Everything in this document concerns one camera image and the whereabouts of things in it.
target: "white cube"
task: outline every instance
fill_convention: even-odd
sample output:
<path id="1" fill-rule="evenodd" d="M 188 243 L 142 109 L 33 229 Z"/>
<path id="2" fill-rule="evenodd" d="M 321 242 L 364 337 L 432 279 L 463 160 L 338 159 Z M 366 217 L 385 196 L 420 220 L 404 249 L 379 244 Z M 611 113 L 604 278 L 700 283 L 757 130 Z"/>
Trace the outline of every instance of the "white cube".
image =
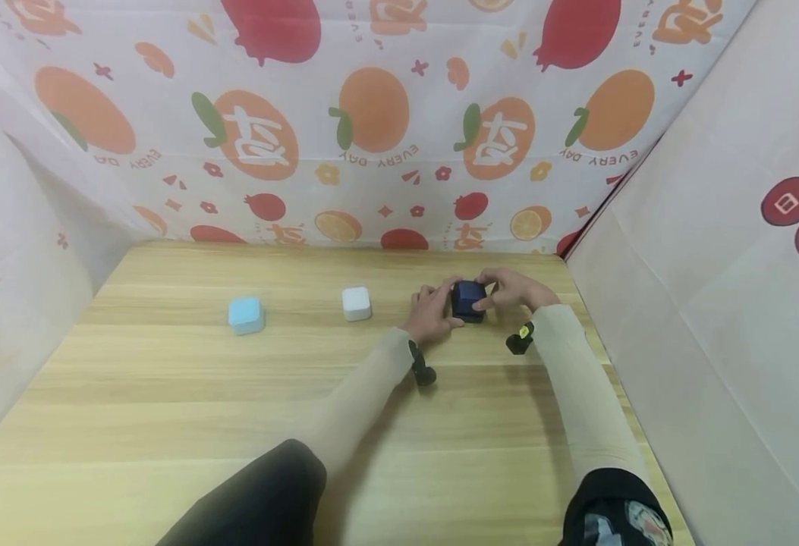
<path id="1" fill-rule="evenodd" d="M 345 288 L 341 292 L 341 306 L 348 322 L 365 321 L 372 316 L 372 303 L 366 287 Z"/>

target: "beige sleeve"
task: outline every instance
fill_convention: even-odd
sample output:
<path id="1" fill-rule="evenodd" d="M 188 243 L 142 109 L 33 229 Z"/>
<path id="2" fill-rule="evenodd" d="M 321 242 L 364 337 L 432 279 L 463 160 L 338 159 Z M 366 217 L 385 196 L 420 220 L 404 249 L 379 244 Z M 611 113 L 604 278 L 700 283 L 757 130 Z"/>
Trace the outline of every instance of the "beige sleeve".
<path id="1" fill-rule="evenodd" d="M 297 424 L 293 438 L 317 455 L 332 477 L 369 431 L 390 393 L 411 370 L 408 333 L 390 328 L 370 355 Z"/>
<path id="2" fill-rule="evenodd" d="M 639 444 L 572 308 L 538 308 L 533 326 L 533 342 L 560 406 L 576 481 L 596 468 L 612 467 L 650 485 Z"/>

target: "dark blue cube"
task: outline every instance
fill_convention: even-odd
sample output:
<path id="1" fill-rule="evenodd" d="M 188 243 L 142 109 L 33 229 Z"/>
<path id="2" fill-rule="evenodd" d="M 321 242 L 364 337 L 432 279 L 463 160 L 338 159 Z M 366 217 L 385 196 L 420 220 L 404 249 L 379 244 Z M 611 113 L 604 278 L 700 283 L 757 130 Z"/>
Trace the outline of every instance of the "dark blue cube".
<path id="1" fill-rule="evenodd" d="M 484 285 L 474 281 L 459 281 L 451 292 L 451 314 L 464 322 L 483 322 L 484 311 L 472 309 L 472 304 L 486 297 Z"/>

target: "black sleeve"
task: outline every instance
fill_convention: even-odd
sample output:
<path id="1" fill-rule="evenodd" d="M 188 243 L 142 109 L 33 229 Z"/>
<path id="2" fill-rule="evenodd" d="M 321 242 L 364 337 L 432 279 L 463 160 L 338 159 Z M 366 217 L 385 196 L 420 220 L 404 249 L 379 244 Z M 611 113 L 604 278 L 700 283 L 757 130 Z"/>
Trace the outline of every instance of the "black sleeve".
<path id="1" fill-rule="evenodd" d="M 326 468 L 291 439 L 197 501 L 157 546 L 308 546 L 325 486 Z"/>
<path id="2" fill-rule="evenodd" d="M 568 504 L 562 546 L 669 546 L 672 527 L 645 482 L 619 468 L 584 476 Z"/>

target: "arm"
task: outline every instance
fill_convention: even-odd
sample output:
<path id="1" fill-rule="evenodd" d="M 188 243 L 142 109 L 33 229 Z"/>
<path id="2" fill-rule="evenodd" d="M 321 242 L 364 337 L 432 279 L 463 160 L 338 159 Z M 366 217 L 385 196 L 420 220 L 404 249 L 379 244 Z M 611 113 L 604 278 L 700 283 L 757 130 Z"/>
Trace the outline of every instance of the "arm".
<path id="1" fill-rule="evenodd" d="M 624 410 L 570 306 L 516 271 L 485 269 L 477 280 L 497 284 L 476 309 L 525 305 L 533 312 L 533 343 L 558 399 L 577 483 L 561 544 L 671 544 Z"/>
<path id="2" fill-rule="evenodd" d="M 533 326 L 533 344 L 558 398 L 576 483 L 598 468 L 622 468 L 648 484 L 639 444 L 572 308 L 540 306 Z"/>
<path id="3" fill-rule="evenodd" d="M 296 424 L 290 439 L 200 499 L 157 546 L 312 544 L 326 479 L 347 465 L 411 369 L 409 340 L 423 346 L 463 326 L 458 318 L 444 317 L 456 281 L 447 278 L 438 289 L 423 286 L 412 294 L 408 320 L 384 334 L 370 355 Z"/>
<path id="4" fill-rule="evenodd" d="M 414 362 L 409 340 L 423 346 L 463 326 L 459 318 L 445 317 L 451 287 L 460 279 L 446 278 L 438 289 L 424 285 L 411 294 L 411 313 L 403 326 L 390 329 L 369 357 L 297 426 L 294 438 L 317 455 L 326 475 L 348 463 L 390 393 L 408 374 Z"/>

